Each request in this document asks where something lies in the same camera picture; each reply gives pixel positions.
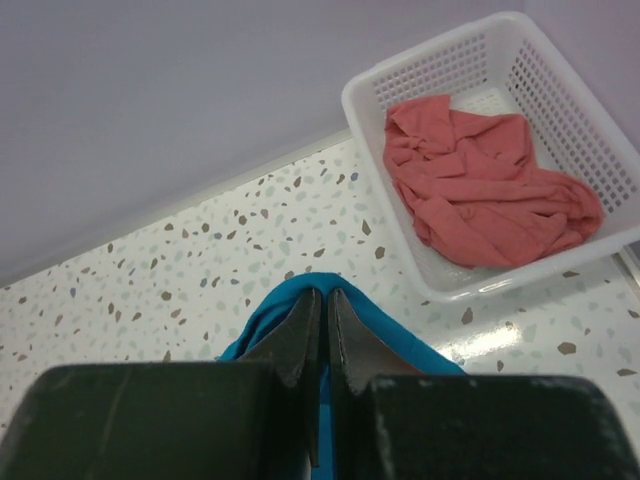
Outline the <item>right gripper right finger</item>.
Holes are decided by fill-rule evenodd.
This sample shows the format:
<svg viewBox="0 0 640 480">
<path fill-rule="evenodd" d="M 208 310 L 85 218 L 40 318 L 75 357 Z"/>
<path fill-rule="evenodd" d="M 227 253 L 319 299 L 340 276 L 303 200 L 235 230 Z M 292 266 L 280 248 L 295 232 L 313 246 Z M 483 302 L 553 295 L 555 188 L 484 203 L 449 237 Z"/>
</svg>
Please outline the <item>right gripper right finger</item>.
<svg viewBox="0 0 640 480">
<path fill-rule="evenodd" d="M 614 407 L 590 381 L 430 375 L 328 302 L 334 472 L 339 479 L 635 479 Z"/>
</svg>

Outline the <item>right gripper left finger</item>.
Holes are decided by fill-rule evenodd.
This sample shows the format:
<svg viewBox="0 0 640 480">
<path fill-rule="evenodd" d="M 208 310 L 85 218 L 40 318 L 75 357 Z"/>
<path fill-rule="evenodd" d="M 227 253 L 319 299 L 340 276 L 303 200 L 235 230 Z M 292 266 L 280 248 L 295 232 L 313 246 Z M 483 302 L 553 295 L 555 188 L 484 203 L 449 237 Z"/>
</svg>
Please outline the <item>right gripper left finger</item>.
<svg viewBox="0 0 640 480">
<path fill-rule="evenodd" d="M 322 298 L 233 361 L 66 365 L 28 389 L 5 479 L 307 479 L 319 463 Z"/>
</svg>

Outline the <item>blue t shirt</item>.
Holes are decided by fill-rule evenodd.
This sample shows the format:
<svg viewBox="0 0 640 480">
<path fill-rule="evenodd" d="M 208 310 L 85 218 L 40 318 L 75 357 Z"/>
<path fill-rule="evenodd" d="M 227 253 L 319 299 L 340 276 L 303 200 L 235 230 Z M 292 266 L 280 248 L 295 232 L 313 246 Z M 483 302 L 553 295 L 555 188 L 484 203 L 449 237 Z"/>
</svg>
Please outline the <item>blue t shirt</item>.
<svg viewBox="0 0 640 480">
<path fill-rule="evenodd" d="M 231 343 L 220 361 L 239 359 L 254 347 L 273 329 L 284 321 L 298 297 L 307 289 L 316 288 L 328 304 L 330 294 L 341 289 L 351 304 L 359 320 L 395 354 L 405 362 L 425 374 L 466 375 L 454 362 L 414 336 L 409 330 L 387 315 L 362 291 L 336 273 L 305 273 L 291 277 L 275 287 L 255 309 L 239 337 Z M 323 307 L 322 322 L 326 322 L 326 308 Z M 331 424 L 330 381 L 328 366 L 321 367 L 319 380 L 319 467 L 312 467 L 309 479 L 335 479 L 334 474 L 334 433 Z"/>
</svg>

